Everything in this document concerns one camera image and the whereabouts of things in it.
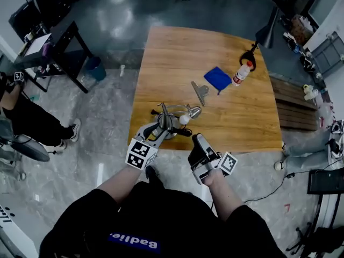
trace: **hand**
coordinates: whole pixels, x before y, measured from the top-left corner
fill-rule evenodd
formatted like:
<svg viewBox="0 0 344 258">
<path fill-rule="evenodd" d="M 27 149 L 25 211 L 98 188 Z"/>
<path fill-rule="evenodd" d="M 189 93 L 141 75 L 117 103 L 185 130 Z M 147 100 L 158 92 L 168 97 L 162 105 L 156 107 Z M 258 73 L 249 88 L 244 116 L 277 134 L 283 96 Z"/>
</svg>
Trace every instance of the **hand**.
<svg viewBox="0 0 344 258">
<path fill-rule="evenodd" d="M 213 169 L 209 171 L 208 176 L 206 176 L 202 181 L 207 187 L 210 187 L 217 180 L 224 178 L 224 174 L 221 169 Z"/>
</svg>

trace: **blue trash can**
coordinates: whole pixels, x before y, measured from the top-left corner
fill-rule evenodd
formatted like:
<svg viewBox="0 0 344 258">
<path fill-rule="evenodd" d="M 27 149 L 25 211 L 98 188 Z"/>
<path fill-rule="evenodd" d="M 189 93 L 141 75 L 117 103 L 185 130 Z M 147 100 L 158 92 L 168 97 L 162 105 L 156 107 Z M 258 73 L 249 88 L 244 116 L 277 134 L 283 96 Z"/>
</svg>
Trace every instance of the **blue trash can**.
<svg viewBox="0 0 344 258">
<path fill-rule="evenodd" d="M 99 57 L 95 56 L 90 58 L 86 65 L 86 71 L 93 76 L 97 81 L 103 80 L 106 77 L 105 68 L 102 64 L 102 61 Z"/>
</svg>

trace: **lamp shade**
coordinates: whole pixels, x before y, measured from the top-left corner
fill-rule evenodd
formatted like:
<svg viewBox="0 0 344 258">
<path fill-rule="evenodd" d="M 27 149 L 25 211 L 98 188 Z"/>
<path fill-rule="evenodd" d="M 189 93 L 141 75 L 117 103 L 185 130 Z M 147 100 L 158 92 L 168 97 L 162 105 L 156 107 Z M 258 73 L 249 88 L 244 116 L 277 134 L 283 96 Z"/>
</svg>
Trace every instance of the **lamp shade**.
<svg viewBox="0 0 344 258">
<path fill-rule="evenodd" d="M 256 41 L 265 48 L 272 48 L 274 43 L 274 26 L 278 15 L 278 7 L 274 7 L 269 23 L 256 33 Z"/>
</svg>

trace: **black pants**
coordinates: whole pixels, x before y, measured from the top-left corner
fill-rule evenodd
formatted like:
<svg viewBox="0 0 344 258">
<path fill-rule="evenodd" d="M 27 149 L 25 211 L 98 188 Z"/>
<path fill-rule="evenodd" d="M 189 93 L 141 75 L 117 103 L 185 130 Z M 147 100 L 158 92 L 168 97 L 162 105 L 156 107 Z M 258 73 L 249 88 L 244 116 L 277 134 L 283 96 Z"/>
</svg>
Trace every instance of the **black pants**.
<svg viewBox="0 0 344 258">
<path fill-rule="evenodd" d="M 4 113 L 12 121 L 15 135 L 26 135 L 47 146 L 57 146 L 74 134 L 71 127 L 63 127 L 58 119 L 22 94 L 13 110 L 4 109 Z"/>
</svg>

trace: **wooden table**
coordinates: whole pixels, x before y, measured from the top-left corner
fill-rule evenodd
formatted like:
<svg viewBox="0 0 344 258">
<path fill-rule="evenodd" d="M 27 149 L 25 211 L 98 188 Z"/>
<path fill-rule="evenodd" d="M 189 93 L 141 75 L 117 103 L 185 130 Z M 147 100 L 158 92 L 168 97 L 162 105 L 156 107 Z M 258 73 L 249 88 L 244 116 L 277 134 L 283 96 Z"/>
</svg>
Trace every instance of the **wooden table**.
<svg viewBox="0 0 344 258">
<path fill-rule="evenodd" d="M 216 151 L 278 151 L 281 130 L 271 82 L 260 50 L 256 70 L 236 87 L 217 90 L 203 77 L 218 66 L 230 77 L 240 67 L 239 57 L 251 40 L 182 27 L 152 27 L 141 64 L 128 142 L 139 127 L 153 122 L 157 104 L 201 106 L 191 85 L 208 85 L 206 107 L 187 128 L 201 133 Z M 160 148 L 192 150 L 191 138 L 177 135 Z"/>
</svg>

